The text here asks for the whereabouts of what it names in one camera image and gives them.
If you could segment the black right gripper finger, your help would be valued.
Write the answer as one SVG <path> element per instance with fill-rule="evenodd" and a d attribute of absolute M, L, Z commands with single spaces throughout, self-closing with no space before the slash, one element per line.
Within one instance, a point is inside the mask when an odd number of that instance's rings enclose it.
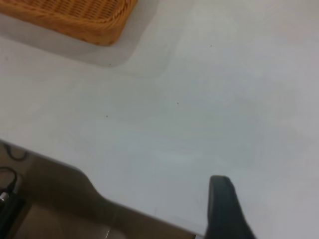
<path fill-rule="evenodd" d="M 236 190 L 227 176 L 210 177 L 205 239 L 254 239 Z"/>

